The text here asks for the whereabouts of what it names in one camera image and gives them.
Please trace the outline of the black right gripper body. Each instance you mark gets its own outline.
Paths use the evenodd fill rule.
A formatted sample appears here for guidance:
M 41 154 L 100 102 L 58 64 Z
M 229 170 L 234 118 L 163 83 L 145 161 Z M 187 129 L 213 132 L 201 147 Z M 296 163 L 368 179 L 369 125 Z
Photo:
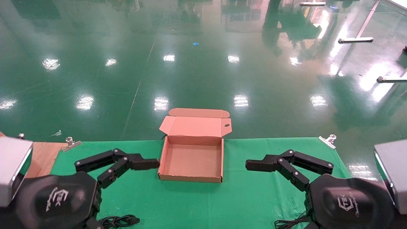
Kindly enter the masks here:
M 324 174 L 307 190 L 308 229 L 388 229 L 395 219 L 384 184 Z

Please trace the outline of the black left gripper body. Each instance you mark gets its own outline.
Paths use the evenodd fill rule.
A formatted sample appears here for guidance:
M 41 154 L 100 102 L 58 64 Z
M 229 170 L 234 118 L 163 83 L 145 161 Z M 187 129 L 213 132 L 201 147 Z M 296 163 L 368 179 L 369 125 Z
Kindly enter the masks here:
M 29 178 L 14 198 L 16 229 L 101 229 L 101 191 L 85 172 Z

